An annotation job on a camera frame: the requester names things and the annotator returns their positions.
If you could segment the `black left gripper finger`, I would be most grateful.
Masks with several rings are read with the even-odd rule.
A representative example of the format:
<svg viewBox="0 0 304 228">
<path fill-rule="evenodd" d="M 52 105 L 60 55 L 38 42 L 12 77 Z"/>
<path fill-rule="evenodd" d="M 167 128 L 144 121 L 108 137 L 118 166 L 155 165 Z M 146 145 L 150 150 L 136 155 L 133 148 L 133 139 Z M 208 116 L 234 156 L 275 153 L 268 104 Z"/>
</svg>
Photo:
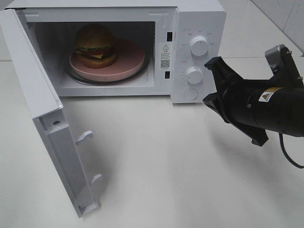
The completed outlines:
<svg viewBox="0 0 304 228">
<path fill-rule="evenodd" d="M 263 146 L 268 141 L 268 136 L 265 129 L 261 129 L 248 124 L 240 123 L 234 120 L 229 113 L 227 103 L 224 102 L 223 98 L 218 92 L 211 93 L 203 99 L 203 103 L 211 110 L 218 113 L 224 122 L 232 124 L 234 127 L 239 129 L 242 133 L 252 139 L 252 143 L 257 146 Z"/>
</svg>

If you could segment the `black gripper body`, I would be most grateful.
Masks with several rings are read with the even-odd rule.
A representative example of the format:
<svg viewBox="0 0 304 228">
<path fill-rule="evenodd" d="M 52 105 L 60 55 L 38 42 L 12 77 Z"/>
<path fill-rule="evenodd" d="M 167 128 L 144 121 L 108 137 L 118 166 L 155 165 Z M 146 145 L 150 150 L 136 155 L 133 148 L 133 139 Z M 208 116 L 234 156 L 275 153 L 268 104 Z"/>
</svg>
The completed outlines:
<svg viewBox="0 0 304 228">
<path fill-rule="evenodd" d="M 242 124 L 295 137 L 304 135 L 304 89 L 246 80 L 242 94 L 220 94 L 232 118 Z"/>
</svg>

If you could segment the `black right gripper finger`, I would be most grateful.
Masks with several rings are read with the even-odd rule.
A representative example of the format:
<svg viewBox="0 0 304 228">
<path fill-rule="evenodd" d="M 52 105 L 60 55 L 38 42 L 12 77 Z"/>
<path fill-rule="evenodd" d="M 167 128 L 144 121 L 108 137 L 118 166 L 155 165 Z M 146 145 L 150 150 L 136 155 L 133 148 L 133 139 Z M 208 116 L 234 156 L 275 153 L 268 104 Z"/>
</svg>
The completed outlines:
<svg viewBox="0 0 304 228">
<path fill-rule="evenodd" d="M 213 57 L 205 65 L 212 72 L 215 91 L 217 94 L 240 94 L 245 92 L 245 82 L 222 57 Z"/>
</svg>

